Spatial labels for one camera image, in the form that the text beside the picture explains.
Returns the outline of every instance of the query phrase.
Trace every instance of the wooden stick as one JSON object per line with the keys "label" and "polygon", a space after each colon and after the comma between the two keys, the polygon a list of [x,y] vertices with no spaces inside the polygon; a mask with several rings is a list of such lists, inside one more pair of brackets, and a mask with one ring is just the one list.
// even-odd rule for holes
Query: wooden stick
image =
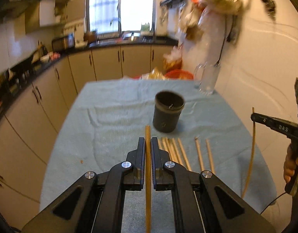
{"label": "wooden stick", "polygon": [[158,139],[158,145],[159,145],[159,149],[163,150],[162,144],[161,144],[161,139]]}
{"label": "wooden stick", "polygon": [[185,151],[185,149],[184,149],[184,147],[183,147],[183,145],[182,145],[182,143],[181,143],[180,138],[178,138],[177,140],[178,140],[178,144],[179,144],[181,153],[182,153],[182,155],[183,155],[183,158],[185,159],[187,168],[188,168],[189,171],[192,171],[192,168],[191,168],[191,166],[190,166],[189,160],[188,160],[187,155],[186,155],[186,151]]}
{"label": "wooden stick", "polygon": [[165,141],[166,141],[168,150],[169,150],[170,154],[172,155],[172,161],[175,161],[176,163],[178,163],[178,159],[177,159],[177,156],[176,156],[176,154],[175,154],[174,148],[173,148],[172,145],[169,143],[169,140],[168,140],[167,137],[165,138]]}
{"label": "wooden stick", "polygon": [[204,168],[204,163],[203,163],[203,158],[202,158],[202,153],[201,153],[201,147],[200,147],[198,137],[195,137],[195,145],[196,145],[197,154],[199,155],[199,162],[200,162],[201,171],[204,171],[205,168]]}
{"label": "wooden stick", "polygon": [[215,174],[215,166],[213,164],[213,159],[212,159],[212,154],[211,154],[211,148],[208,139],[205,139],[206,142],[206,147],[207,147],[207,153],[208,153],[208,158],[209,158],[209,164],[210,164],[210,170],[213,174]]}
{"label": "wooden stick", "polygon": [[175,141],[174,138],[172,138],[172,140],[171,140],[171,144],[172,144],[172,146],[173,146],[173,148],[174,148],[174,151],[175,151],[175,154],[176,154],[177,159],[178,159],[178,161],[179,161],[179,164],[181,164],[181,165],[183,166],[183,161],[182,161],[182,159],[181,159],[181,156],[180,156],[180,153],[179,153],[179,150],[178,150],[178,147],[177,147],[177,145],[176,145],[176,141]]}
{"label": "wooden stick", "polygon": [[254,156],[254,146],[256,143],[256,123],[253,122],[253,126],[252,126],[252,146],[251,146],[251,157],[250,157],[250,163],[249,163],[249,168],[248,168],[248,174],[247,174],[247,179],[246,179],[246,183],[245,183],[245,187],[242,193],[242,198],[244,198],[247,188],[248,188],[248,184],[249,184],[249,180],[250,180],[250,175],[252,172],[252,165],[253,165],[253,156]]}
{"label": "wooden stick", "polygon": [[145,156],[145,184],[146,184],[146,233],[151,231],[151,131],[150,126],[146,125],[146,156]]}
{"label": "wooden stick", "polygon": [[162,139],[162,144],[163,144],[164,150],[169,153],[168,148],[167,148],[167,144],[165,142],[165,137],[162,137],[161,139]]}

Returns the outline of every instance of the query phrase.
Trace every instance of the black countertop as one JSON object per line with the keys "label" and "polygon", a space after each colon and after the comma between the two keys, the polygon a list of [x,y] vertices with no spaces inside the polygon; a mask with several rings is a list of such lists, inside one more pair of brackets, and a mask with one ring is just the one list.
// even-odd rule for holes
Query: black countertop
{"label": "black countertop", "polygon": [[32,84],[32,82],[35,79],[37,79],[44,71],[46,71],[48,68],[55,65],[58,61],[60,61],[67,55],[75,54],[75,53],[83,52],[83,51],[94,50],[94,49],[98,49],[98,48],[106,48],[106,47],[111,47],[111,46],[122,46],[122,45],[177,46],[178,41],[175,39],[172,39],[170,37],[156,37],[156,39],[150,38],[145,41],[143,41],[143,40],[139,40],[139,41],[103,40],[103,41],[99,41],[97,43],[90,44],[89,46],[66,50],[64,53],[61,53],[61,56],[59,59],[54,60],[52,62],[48,62],[48,63],[37,62],[33,65],[33,68],[38,68],[38,69],[32,69],[29,73],[29,76],[27,76],[26,78],[20,78],[20,76],[15,75],[14,78],[12,78],[13,83],[10,83],[9,89],[7,90],[7,92],[4,93],[2,96],[0,96],[0,103],[1,103],[0,104],[0,120],[3,118],[4,114],[12,106],[12,104],[16,101],[16,99],[21,95],[21,93],[24,92]]}

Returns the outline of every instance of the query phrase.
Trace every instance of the window frame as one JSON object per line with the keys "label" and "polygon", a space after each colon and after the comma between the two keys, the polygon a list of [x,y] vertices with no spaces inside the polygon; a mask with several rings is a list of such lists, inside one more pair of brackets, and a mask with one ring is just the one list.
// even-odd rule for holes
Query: window frame
{"label": "window frame", "polygon": [[[89,0],[85,0],[85,20],[86,20],[86,31],[90,31],[90,11],[89,11]],[[121,0],[118,0],[118,18],[121,20]],[[156,2],[153,0],[153,9],[152,9],[152,22],[151,22],[151,30],[150,35],[155,34],[155,22],[156,22]],[[98,34],[97,31],[97,39],[109,39],[109,38],[118,38],[121,37],[124,34],[132,33],[132,32],[138,32],[140,31],[123,31],[121,28],[121,22],[118,23],[118,31],[117,32],[108,32],[108,33],[101,33]]]}

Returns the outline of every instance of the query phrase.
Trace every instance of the range hood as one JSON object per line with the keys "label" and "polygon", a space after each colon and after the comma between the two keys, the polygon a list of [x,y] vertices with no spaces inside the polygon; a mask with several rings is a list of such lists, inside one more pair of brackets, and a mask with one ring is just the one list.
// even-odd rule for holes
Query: range hood
{"label": "range hood", "polygon": [[0,10],[0,24],[19,17],[31,4],[40,0],[8,0]]}

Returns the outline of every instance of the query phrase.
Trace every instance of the hand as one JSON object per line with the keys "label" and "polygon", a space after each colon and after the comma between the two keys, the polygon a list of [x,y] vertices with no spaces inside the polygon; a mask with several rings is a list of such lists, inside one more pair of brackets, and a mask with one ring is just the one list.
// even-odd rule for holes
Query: hand
{"label": "hand", "polygon": [[283,178],[285,179],[286,183],[291,180],[291,177],[294,175],[294,170],[298,165],[298,158],[296,160],[291,159],[292,157],[292,149],[291,145],[289,145],[287,149],[287,155],[285,163],[283,164]]}

